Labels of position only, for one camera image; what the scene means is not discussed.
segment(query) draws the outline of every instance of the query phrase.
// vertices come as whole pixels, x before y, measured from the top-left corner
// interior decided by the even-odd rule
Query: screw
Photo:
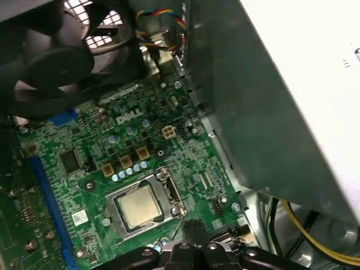
[[[176,88],[176,89],[179,89],[179,88],[181,87],[182,83],[181,83],[179,80],[177,80],[177,81],[174,83],[174,85],[175,85],[175,88]]]
[[[54,239],[54,237],[55,237],[55,234],[54,234],[53,231],[47,231],[47,232],[45,232],[45,238],[46,238],[47,240]]]
[[[251,257],[258,255],[258,253],[253,249],[247,250],[246,253],[247,253],[247,255],[249,255]]]
[[[20,127],[20,133],[21,133],[21,134],[25,134],[25,133],[27,133],[28,131],[29,131],[28,128]]]
[[[187,244],[183,243],[183,244],[181,244],[180,248],[181,249],[188,249],[189,246]]]
[[[179,214],[179,210],[176,207],[171,208],[170,212],[173,217]]]
[[[213,244],[213,243],[211,243],[211,244],[208,245],[208,248],[211,249],[211,250],[214,250],[214,249],[216,249],[217,247],[218,247],[218,246],[217,246],[216,244]]]
[[[220,203],[225,204],[227,203],[227,196],[223,193],[219,194],[218,200]]]
[[[109,218],[104,218],[101,222],[101,224],[104,226],[104,227],[108,227],[110,225],[110,220]]]
[[[150,249],[146,249],[141,255],[143,255],[143,256],[151,256],[152,252],[151,252]]]
[[[234,213],[237,213],[240,211],[240,204],[238,204],[237,202],[234,202],[232,205],[231,205],[231,210],[234,212]]]

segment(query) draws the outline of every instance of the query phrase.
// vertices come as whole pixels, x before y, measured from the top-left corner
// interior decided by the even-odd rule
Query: white sticker
[[[72,214],[71,217],[73,218],[76,227],[89,221],[88,215],[86,215],[85,210],[78,211],[77,213]]]

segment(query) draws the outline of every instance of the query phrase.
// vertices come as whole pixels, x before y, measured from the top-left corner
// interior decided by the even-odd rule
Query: cpu socket
[[[106,196],[107,217],[123,241],[186,215],[166,167]]]

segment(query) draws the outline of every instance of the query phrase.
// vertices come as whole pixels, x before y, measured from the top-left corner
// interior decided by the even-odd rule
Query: label
[[[71,217],[73,218],[76,227],[89,221],[88,215],[86,215],[85,210],[78,211],[75,214],[72,214]]]
[[[143,115],[144,113],[140,112],[139,109],[135,109],[135,111],[131,111],[127,114],[124,114],[123,116],[116,117],[116,122],[118,125],[124,124],[127,121],[130,121],[131,119],[134,119],[136,117],[139,117]]]

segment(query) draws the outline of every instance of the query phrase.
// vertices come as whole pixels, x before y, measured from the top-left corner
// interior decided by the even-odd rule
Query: cable
[[[317,217],[319,216],[318,212],[310,211],[308,216],[306,217],[306,220],[304,222],[303,228],[306,230],[306,232],[309,232],[311,227],[314,225]],[[300,236],[296,239],[295,243],[292,245],[291,248],[286,252],[285,258],[290,259],[295,252],[298,250],[298,248],[302,245],[302,243],[305,241],[305,236],[300,233]]]
[[[328,249],[327,247],[321,245],[318,241],[316,241],[300,224],[300,222],[296,218],[295,214],[291,210],[290,204],[285,200],[283,200],[282,203],[283,203],[283,207],[285,208],[291,221],[295,224],[295,226],[299,229],[299,231],[305,236],[305,238],[314,247],[316,247],[318,250],[320,250],[321,252],[323,252],[324,254],[329,256],[330,258],[332,258],[336,261],[339,261],[340,264],[345,263],[345,264],[350,264],[352,266],[360,266],[360,258],[359,257],[348,256],[348,255],[344,255],[344,254],[335,252],[335,251]]]
[[[186,24],[183,21],[183,19],[179,15],[177,15],[173,10],[170,10],[170,9],[167,9],[167,8],[162,8],[162,9],[159,9],[159,10],[140,10],[140,11],[138,11],[136,13],[136,21],[138,22],[140,17],[142,17],[142,16],[152,16],[152,17],[154,17],[154,16],[163,15],[163,14],[169,15],[169,16],[171,16],[171,17],[173,17],[175,19],[176,23],[183,30],[183,44],[185,44],[186,40],[187,40]],[[146,45],[146,46],[152,46],[152,47],[157,48],[159,50],[165,50],[165,51],[175,51],[179,47],[179,45],[171,46],[170,48],[161,47],[161,46],[158,46],[157,44],[155,44],[150,39],[150,35],[147,34],[146,32],[141,31],[139,29],[136,29],[136,33],[141,38],[144,38],[144,39],[148,40],[148,42],[146,44],[143,44],[143,45]]]
[[[282,250],[281,250],[279,241],[278,241],[278,239],[276,237],[276,233],[275,233],[275,216],[276,216],[278,202],[279,202],[279,199],[272,198],[272,205],[271,205],[271,209],[270,209],[270,220],[269,220],[269,235],[273,242],[276,254],[278,256],[283,257]]]

